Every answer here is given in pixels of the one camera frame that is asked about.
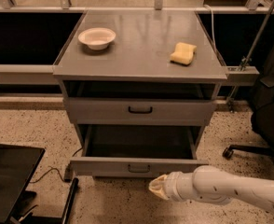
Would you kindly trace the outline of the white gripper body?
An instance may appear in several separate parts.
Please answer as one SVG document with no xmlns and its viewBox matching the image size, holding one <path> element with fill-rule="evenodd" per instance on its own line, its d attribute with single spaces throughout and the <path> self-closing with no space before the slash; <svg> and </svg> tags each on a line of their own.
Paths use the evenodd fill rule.
<svg viewBox="0 0 274 224">
<path fill-rule="evenodd" d="M 164 181 L 164 191 L 170 201 L 184 202 L 196 198 L 191 173 L 170 173 Z"/>
</svg>

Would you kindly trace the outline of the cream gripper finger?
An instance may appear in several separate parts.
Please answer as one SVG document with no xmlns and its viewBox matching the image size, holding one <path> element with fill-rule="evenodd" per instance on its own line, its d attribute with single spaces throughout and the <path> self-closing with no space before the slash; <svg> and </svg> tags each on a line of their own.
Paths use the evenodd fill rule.
<svg viewBox="0 0 274 224">
<path fill-rule="evenodd" d="M 153 187 L 150 187 L 149 190 L 155 194 L 156 196 L 158 196 L 159 198 L 163 199 L 163 200 L 168 200 L 169 197 L 165 194 L 163 188 L 153 188 Z"/>
<path fill-rule="evenodd" d="M 166 180 L 168 176 L 167 175 L 161 175 L 150 182 L 151 187 L 160 187 L 163 185 L 164 181 Z"/>
</svg>

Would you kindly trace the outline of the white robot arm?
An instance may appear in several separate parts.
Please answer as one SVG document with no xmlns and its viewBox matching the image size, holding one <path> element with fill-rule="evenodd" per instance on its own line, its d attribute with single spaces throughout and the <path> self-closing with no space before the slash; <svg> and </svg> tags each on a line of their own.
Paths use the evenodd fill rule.
<svg viewBox="0 0 274 224">
<path fill-rule="evenodd" d="M 274 214 L 274 180 L 232 175 L 211 165 L 192 173 L 171 172 L 152 180 L 149 190 L 163 200 L 225 205 L 232 199 Z"/>
</svg>

